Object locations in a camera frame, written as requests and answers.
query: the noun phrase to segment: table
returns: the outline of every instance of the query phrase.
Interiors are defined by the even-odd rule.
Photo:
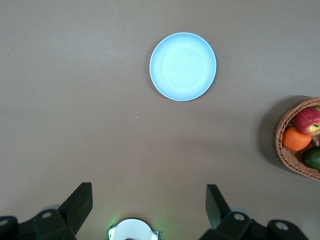
[[[317,0],[1,1],[0,216],[20,222],[92,182],[79,240],[136,217],[163,240],[210,227],[207,184],[262,225],[320,232],[320,184],[274,145],[290,108],[320,92]],[[201,97],[162,96],[149,74],[165,37],[194,33],[217,72]]]

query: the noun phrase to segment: plate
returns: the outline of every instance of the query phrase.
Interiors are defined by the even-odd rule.
[[[150,76],[165,97],[190,101],[204,94],[214,81],[216,56],[202,37],[179,32],[167,36],[154,49]]]

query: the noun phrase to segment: apple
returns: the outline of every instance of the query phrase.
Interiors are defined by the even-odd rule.
[[[320,106],[302,109],[295,116],[294,123],[302,134],[320,134]]]
[[[320,147],[320,134],[312,136],[312,143],[315,146]]]

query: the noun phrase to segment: wicker basket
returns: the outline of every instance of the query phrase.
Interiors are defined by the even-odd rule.
[[[317,105],[320,106],[320,97],[314,97],[303,101],[298,106],[288,111],[277,126],[275,145],[277,154],[284,165],[301,175],[320,181],[320,170],[307,167],[302,160],[303,153],[312,147],[311,143],[301,151],[290,151],[282,145],[284,131],[287,127],[290,127],[294,124],[294,117],[296,114],[302,109]]]

